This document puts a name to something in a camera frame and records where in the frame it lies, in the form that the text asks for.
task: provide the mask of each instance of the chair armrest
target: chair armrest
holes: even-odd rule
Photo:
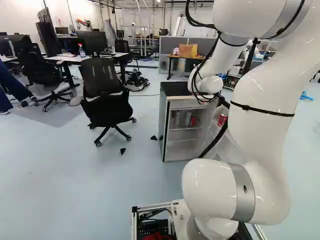
[[[64,63],[64,60],[60,60],[60,61],[57,61],[55,64],[56,65],[61,65],[61,64],[63,64]]]
[[[78,106],[81,104],[82,100],[84,99],[83,96],[75,96],[73,98],[71,98],[70,102],[69,102],[69,106]]]

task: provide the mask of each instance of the jeans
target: jeans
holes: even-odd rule
[[[0,85],[3,88],[8,89],[10,94],[12,94],[19,102],[26,99],[27,97],[33,96],[33,94],[9,72],[6,65],[4,65],[1,60]],[[0,112],[5,112],[12,108],[13,106],[7,98],[6,93],[0,87]]]

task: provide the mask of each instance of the ceiling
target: ceiling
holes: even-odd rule
[[[101,3],[108,4],[109,6],[115,6],[116,8],[138,8],[137,1],[141,8],[145,8],[147,4],[148,8],[163,7],[164,4],[166,8],[173,7],[183,7],[186,5],[186,0],[101,0]],[[213,0],[191,0],[190,7],[192,8],[195,4],[197,7],[212,7]]]

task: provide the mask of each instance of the gray partition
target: gray partition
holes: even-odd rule
[[[173,52],[179,44],[197,44],[197,52],[200,55],[206,56],[216,38],[200,38],[200,37],[184,37],[184,36],[161,36],[159,41],[159,73],[168,74],[169,58],[168,55]],[[176,76],[188,76],[194,65],[199,64],[198,60],[191,59],[173,59],[171,74]]]
[[[197,53],[206,56],[215,44],[216,38],[196,38],[190,37],[188,44],[198,44]]]
[[[187,44],[188,38],[184,36],[161,36],[160,54],[171,54],[179,44]]]

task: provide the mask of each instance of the white wall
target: white wall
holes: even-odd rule
[[[0,6],[0,32],[29,34],[33,42],[40,43],[36,22],[43,8],[41,0],[0,0]]]
[[[76,19],[91,20],[94,28],[102,29],[102,19],[98,4],[87,0],[68,0],[73,23]],[[49,7],[53,25],[67,27],[72,24],[68,10],[67,0],[45,0]],[[28,34],[40,48],[40,37],[36,23],[39,21],[37,12],[44,8],[43,0],[0,0],[0,32]]]

